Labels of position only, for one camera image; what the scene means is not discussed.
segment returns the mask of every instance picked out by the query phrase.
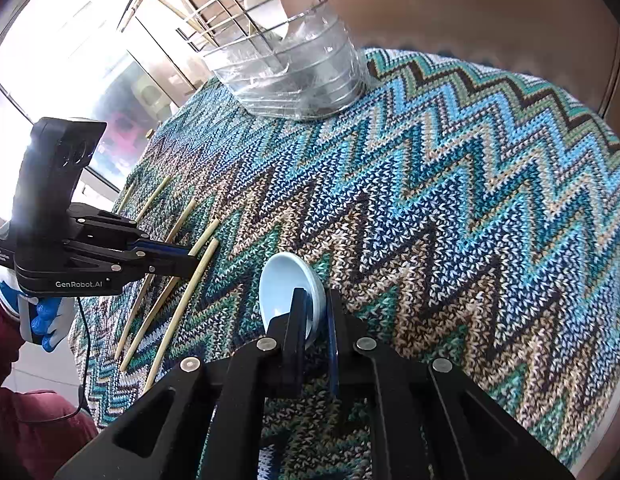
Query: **hand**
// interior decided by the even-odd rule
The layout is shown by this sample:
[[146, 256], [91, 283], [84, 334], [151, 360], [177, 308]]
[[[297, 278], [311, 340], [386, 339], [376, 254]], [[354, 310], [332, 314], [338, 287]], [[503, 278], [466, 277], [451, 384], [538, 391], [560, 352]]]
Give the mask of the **hand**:
[[14, 271], [0, 266], [0, 303], [19, 321], [24, 341], [52, 352], [68, 335], [74, 320], [74, 298], [34, 298], [23, 292]]

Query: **person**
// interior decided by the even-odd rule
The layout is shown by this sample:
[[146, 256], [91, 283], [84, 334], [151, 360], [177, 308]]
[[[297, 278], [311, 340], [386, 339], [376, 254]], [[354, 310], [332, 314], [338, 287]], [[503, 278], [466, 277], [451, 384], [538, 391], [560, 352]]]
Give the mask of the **person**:
[[[36, 305], [37, 316], [24, 315]], [[74, 319], [73, 298], [32, 298], [24, 294], [10, 269], [0, 266], [0, 478], [50, 480], [56, 471], [97, 434], [91, 416], [50, 390], [20, 394], [2, 387], [30, 333], [42, 336], [53, 351]]]

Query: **multicolored tablecloth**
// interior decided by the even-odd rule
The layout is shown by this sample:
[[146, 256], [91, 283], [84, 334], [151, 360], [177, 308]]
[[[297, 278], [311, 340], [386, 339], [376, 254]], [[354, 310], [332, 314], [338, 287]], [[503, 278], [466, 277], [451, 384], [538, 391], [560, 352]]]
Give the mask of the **multicolored tablecloth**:
[[[171, 175], [141, 222], [152, 238], [192, 196], [199, 206], [178, 243], [221, 220], [159, 375], [261, 335], [261, 269], [292, 251], [373, 335], [404, 356], [448, 357], [571, 465], [620, 377], [620, 142], [538, 78], [416, 52], [366, 55], [379, 86], [333, 118], [253, 117], [212, 80], [152, 138], [124, 214]], [[146, 308], [165, 285], [155, 282]], [[87, 391], [101, 428], [141, 394], [185, 284], [120, 373], [114, 350], [139, 287], [87, 301]], [[81, 323], [71, 345], [81, 368]], [[261, 478], [368, 478], [362, 407], [345, 413], [326, 385], [316, 368], [301, 399], [267, 404]]]

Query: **floor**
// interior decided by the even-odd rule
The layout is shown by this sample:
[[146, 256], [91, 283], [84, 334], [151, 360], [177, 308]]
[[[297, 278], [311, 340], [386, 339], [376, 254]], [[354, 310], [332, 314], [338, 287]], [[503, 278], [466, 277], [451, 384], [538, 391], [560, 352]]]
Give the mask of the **floor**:
[[74, 357], [64, 339], [50, 353], [39, 345], [25, 343], [3, 386], [19, 393], [53, 390], [76, 406], [79, 383]]

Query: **black cable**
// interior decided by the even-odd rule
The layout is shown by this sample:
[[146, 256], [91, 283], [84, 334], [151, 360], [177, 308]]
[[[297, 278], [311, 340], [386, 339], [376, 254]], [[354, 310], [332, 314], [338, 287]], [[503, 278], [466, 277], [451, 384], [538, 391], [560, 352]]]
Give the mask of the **black cable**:
[[72, 418], [73, 416], [77, 415], [81, 411], [82, 404], [85, 403], [85, 383], [88, 377], [88, 361], [90, 360], [90, 330], [88, 328], [88, 322], [85, 319], [84, 306], [81, 304], [81, 298], [77, 297], [76, 301], [79, 304], [79, 312], [81, 313], [81, 319], [83, 320], [85, 327], [85, 336], [88, 339], [88, 345], [85, 352], [84, 379], [83, 386], [81, 388], [81, 399], [79, 399], [79, 405], [77, 406], [76, 410], [74, 410], [74, 413], [70, 413], [69, 415], [57, 416], [56, 418], [49, 418], [46, 420], [19, 420], [19, 422], [22, 422], [24, 424], [47, 424], [48, 422], [59, 422], [61, 420], [68, 420], [68, 418]]

